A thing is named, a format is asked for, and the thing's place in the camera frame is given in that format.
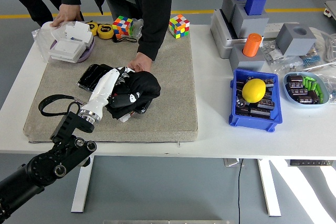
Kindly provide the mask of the person's left hand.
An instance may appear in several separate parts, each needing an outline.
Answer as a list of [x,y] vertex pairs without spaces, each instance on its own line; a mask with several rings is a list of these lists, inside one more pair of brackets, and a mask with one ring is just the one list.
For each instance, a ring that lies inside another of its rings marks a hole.
[[147,55],[138,52],[136,57],[128,63],[128,68],[133,69],[135,72],[151,72],[152,59]]

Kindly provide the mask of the person's right hand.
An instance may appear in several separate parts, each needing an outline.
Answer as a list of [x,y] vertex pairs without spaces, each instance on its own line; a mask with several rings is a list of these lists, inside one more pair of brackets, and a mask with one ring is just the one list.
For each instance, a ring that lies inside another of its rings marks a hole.
[[59,13],[50,24],[50,27],[58,27],[63,22],[83,21],[80,5],[61,4]]

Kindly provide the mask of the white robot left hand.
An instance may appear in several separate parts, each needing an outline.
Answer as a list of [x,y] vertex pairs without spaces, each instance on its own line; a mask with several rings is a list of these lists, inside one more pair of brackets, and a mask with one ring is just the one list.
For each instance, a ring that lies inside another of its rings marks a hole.
[[[84,105],[78,115],[82,118],[91,118],[94,121],[100,121],[103,116],[102,109],[108,104],[108,98],[119,77],[124,73],[134,72],[128,67],[113,68],[100,78],[96,85],[89,102]],[[121,108],[133,104],[142,94],[142,92],[135,92],[130,94],[118,94],[111,98],[111,106],[113,108]]]

